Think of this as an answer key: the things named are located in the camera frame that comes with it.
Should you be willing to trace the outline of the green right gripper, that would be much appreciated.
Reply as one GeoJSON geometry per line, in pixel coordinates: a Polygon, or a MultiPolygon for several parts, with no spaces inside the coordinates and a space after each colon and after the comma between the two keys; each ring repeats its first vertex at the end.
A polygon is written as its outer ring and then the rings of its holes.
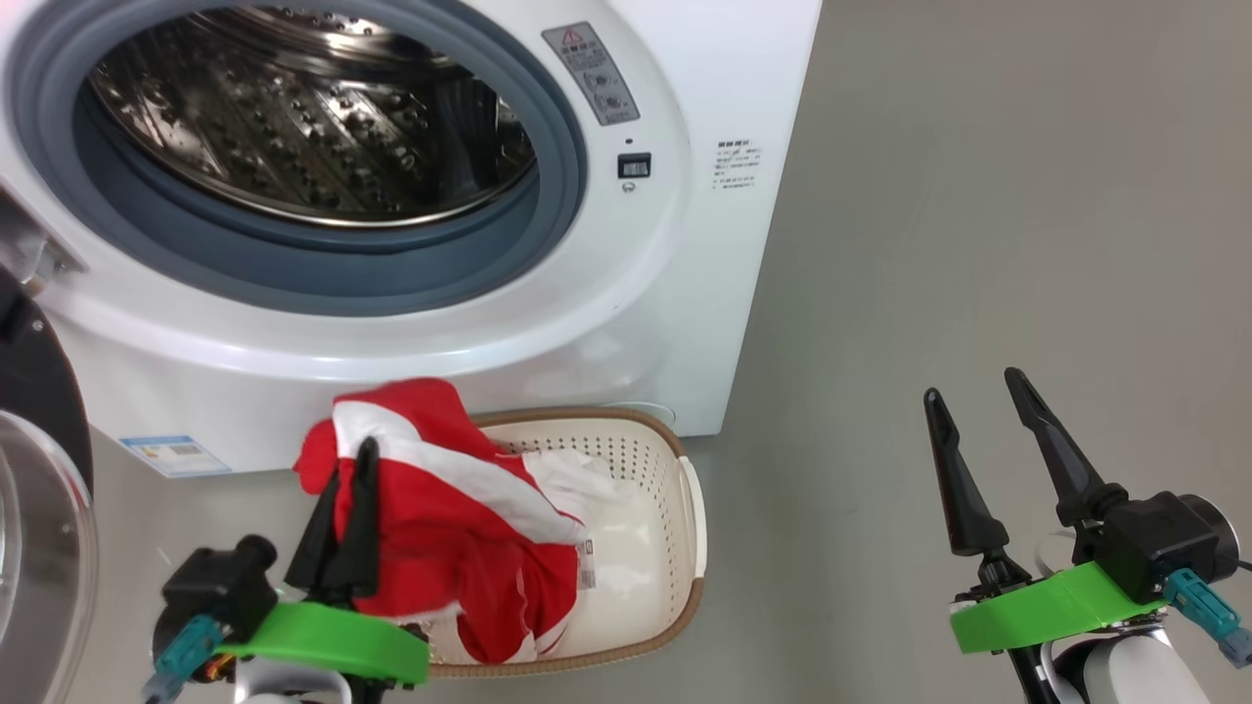
{"type": "MultiPolygon", "coordinates": [[[[1108,484],[1072,438],[1064,423],[1018,367],[1005,370],[1007,391],[1020,423],[1034,435],[1055,490],[1060,526],[1103,521],[1128,500],[1119,484],[1108,484]]],[[[993,516],[962,457],[962,436],[942,392],[921,397],[952,554],[962,557],[1002,552],[1009,537],[993,516]]],[[[1118,621],[1164,609],[1164,600],[1136,603],[1096,564],[1060,570],[1024,588],[989,598],[958,598],[970,605],[952,610],[952,633],[962,654],[1007,651],[1060,638],[1096,633],[1118,621]]]]}

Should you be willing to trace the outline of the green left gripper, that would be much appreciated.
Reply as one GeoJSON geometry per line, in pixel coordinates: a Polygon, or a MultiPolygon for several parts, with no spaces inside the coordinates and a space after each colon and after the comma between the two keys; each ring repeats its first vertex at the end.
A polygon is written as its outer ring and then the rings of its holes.
{"type": "MultiPolygon", "coordinates": [[[[285,572],[295,590],[319,590],[328,567],[328,588],[344,600],[373,598],[381,582],[381,445],[368,437],[358,447],[351,477],[333,471],[310,512],[285,572]],[[351,509],[339,542],[336,496],[347,491],[351,509]]],[[[336,671],[346,676],[424,684],[429,649],[424,640],[391,621],[312,601],[279,603],[239,643],[224,643],[219,654],[265,658],[336,671]]]]}

